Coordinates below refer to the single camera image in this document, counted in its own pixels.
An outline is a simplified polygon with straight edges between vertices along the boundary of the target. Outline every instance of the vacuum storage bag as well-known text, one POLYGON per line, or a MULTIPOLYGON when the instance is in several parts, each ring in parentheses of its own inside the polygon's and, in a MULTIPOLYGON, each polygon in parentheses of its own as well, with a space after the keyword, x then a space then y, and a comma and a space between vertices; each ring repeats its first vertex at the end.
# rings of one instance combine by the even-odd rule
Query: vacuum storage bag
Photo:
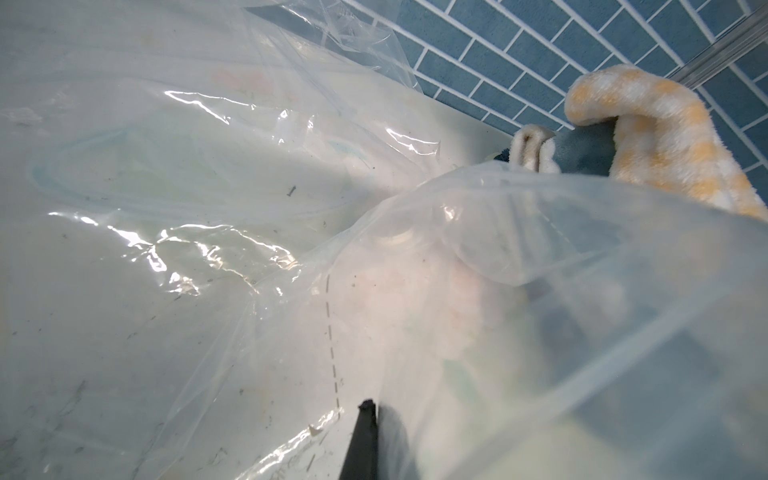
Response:
POLYGON ((451 171, 356 15, 0 6, 0 478, 338 478, 368 398, 384 479, 768 475, 768 227, 451 171))

